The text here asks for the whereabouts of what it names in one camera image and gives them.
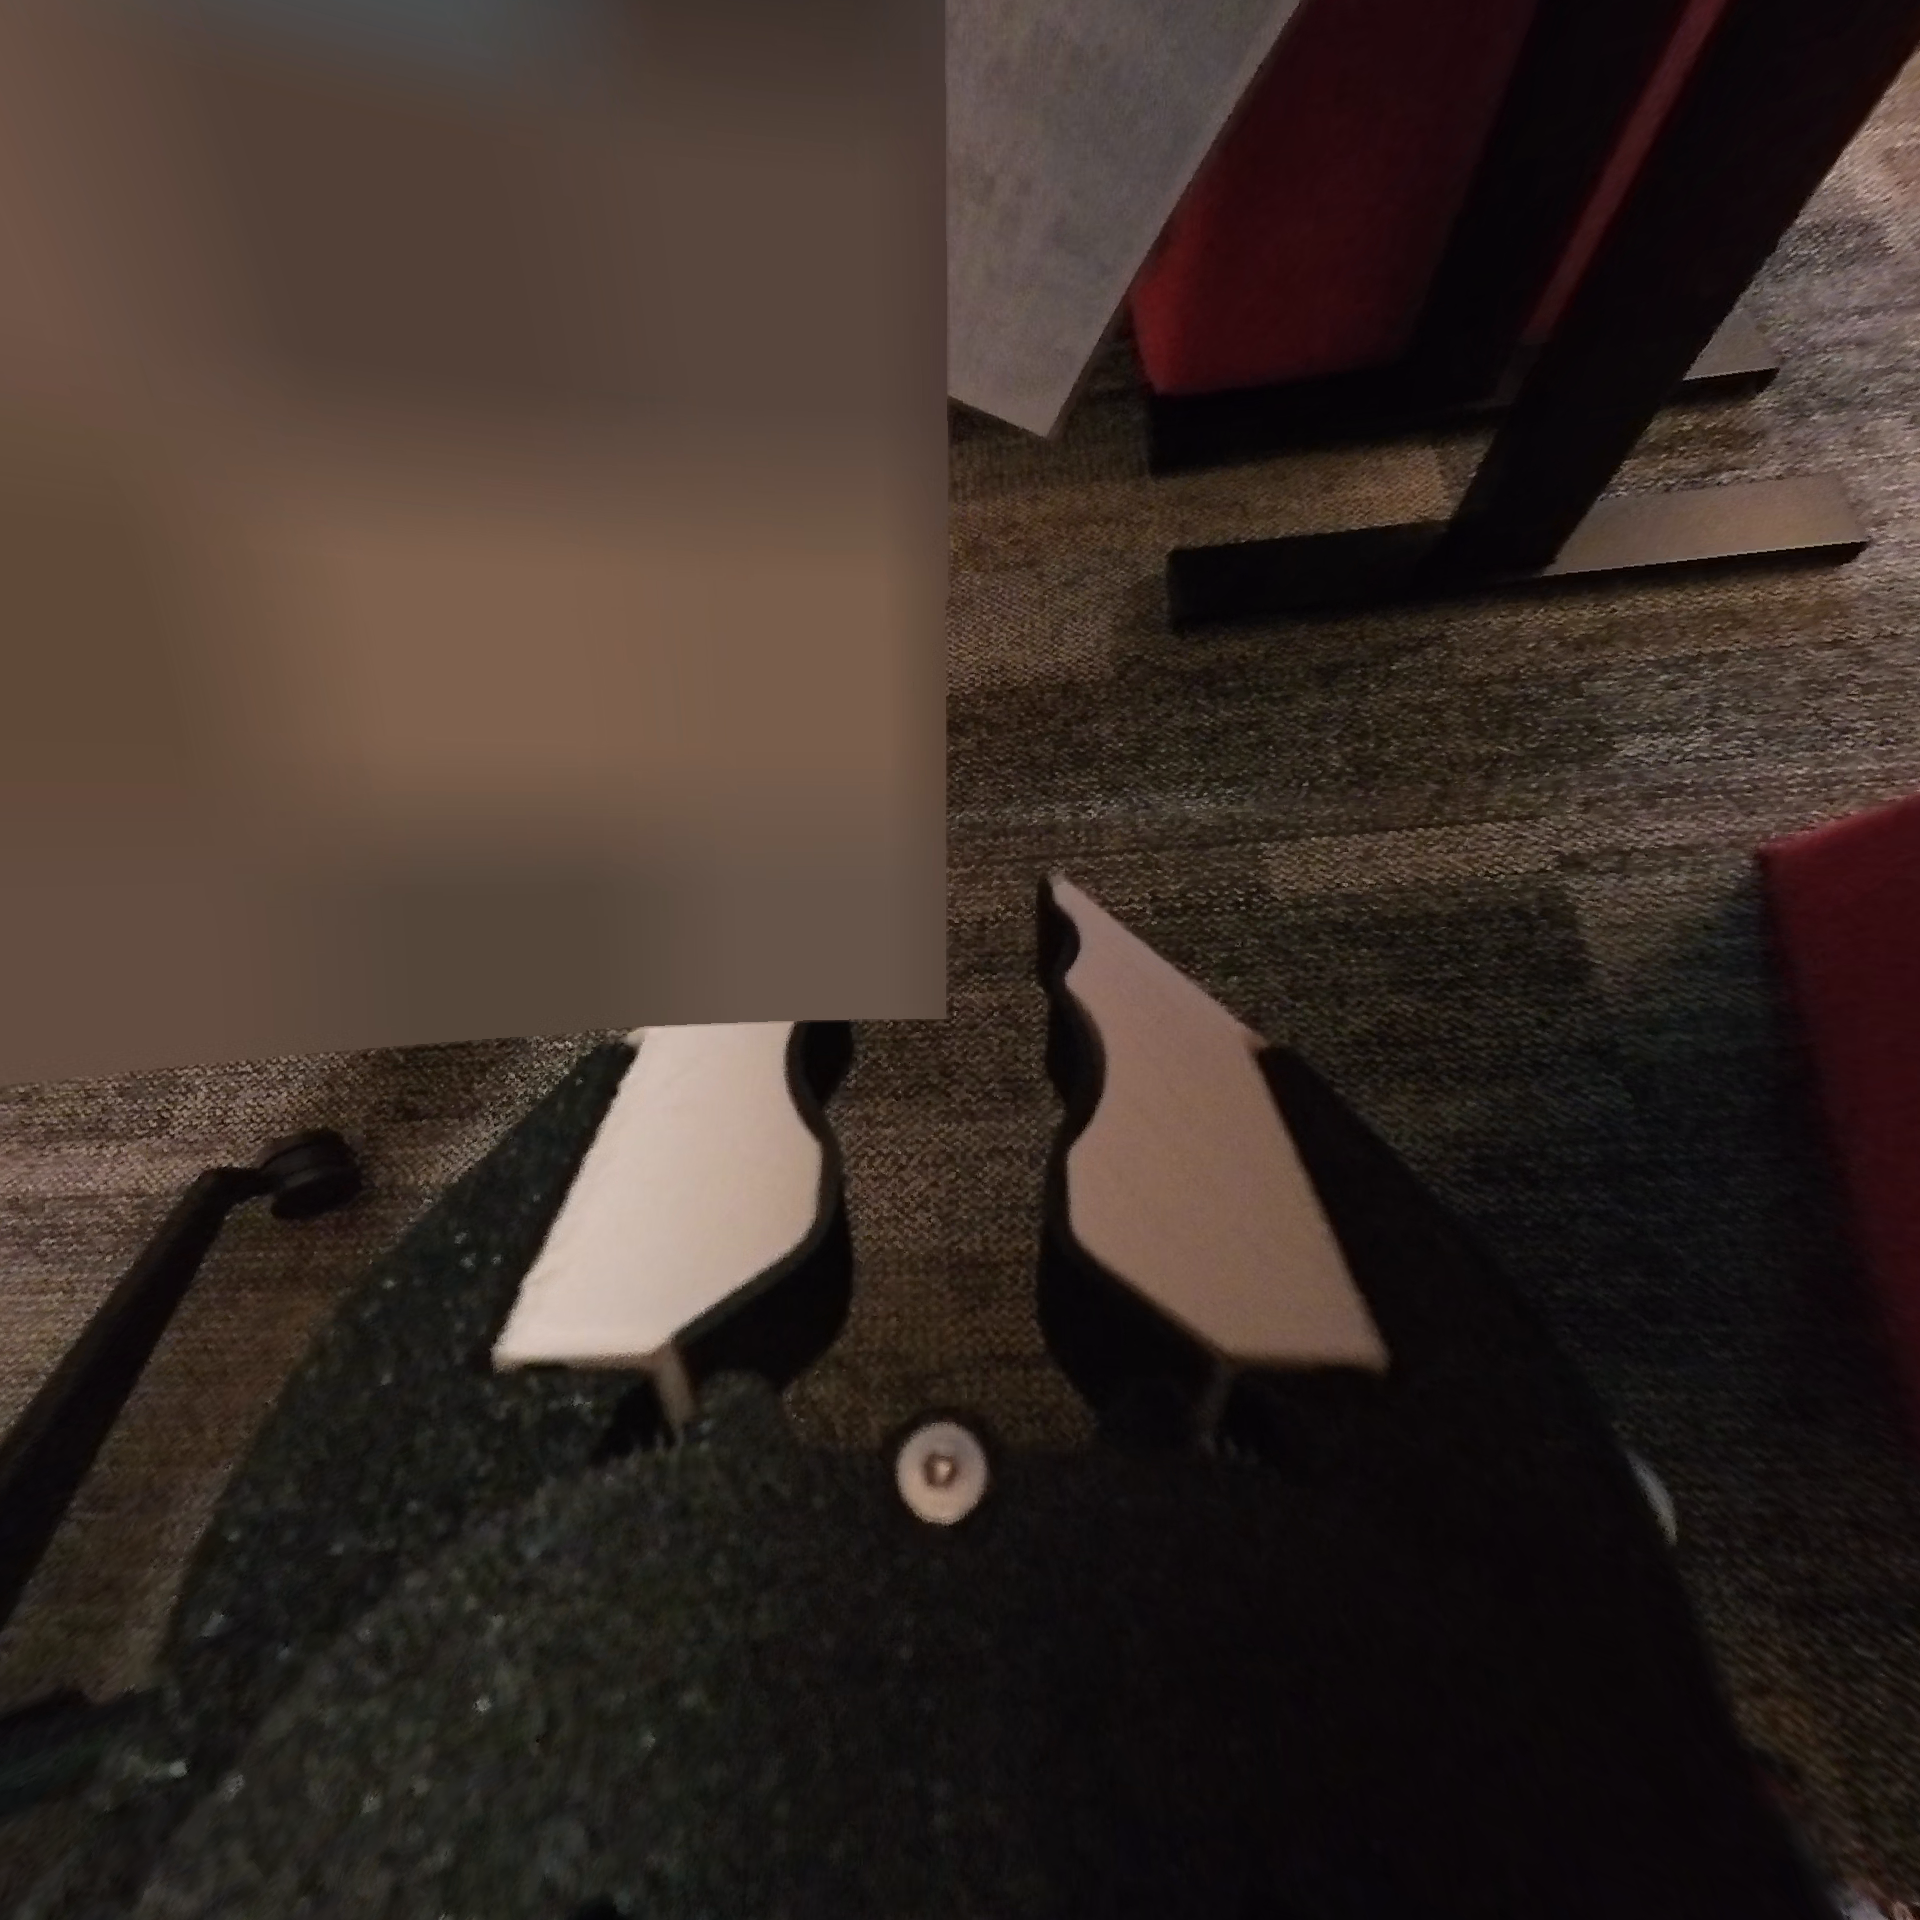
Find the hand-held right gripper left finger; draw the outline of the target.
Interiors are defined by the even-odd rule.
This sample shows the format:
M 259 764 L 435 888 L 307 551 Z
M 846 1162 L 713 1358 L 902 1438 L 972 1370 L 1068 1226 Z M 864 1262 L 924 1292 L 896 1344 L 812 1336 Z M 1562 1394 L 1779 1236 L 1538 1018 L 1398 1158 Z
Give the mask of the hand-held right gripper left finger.
M 491 1342 L 497 1372 L 641 1376 L 665 1418 L 707 1380 L 785 1390 L 850 1308 L 844 1158 L 826 1104 L 846 1022 L 627 1032 L 617 1080 Z

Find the black office chair base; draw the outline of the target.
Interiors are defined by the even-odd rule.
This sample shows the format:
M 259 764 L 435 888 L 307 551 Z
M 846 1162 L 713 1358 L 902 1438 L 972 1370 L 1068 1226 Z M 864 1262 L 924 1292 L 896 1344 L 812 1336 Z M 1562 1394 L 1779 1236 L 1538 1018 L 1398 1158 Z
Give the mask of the black office chair base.
M 353 1148 L 327 1126 L 277 1140 L 251 1164 L 209 1166 L 187 1184 L 3 1436 L 3 1620 L 13 1616 L 227 1214 L 263 1200 L 275 1218 L 311 1218 L 347 1206 L 361 1186 Z

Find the red fabric panel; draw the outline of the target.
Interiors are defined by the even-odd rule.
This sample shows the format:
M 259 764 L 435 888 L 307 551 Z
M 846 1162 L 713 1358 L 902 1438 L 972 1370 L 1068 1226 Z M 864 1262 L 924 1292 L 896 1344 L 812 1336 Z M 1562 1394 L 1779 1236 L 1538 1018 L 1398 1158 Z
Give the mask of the red fabric panel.
M 1917 1424 L 1917 796 L 1765 842 L 1761 896 L 1907 1432 Z
M 1722 11 L 1304 3 L 1130 291 L 1158 419 L 1312 437 L 1506 401 Z

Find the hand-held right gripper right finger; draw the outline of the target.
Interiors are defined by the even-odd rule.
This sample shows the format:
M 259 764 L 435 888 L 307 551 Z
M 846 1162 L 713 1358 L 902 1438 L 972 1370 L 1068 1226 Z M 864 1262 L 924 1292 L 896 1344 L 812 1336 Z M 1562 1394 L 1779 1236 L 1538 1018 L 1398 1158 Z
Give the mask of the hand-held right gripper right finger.
M 1038 884 L 1038 1318 L 1106 1426 L 1220 1426 L 1240 1384 L 1388 1374 L 1268 1042 L 1060 872 Z

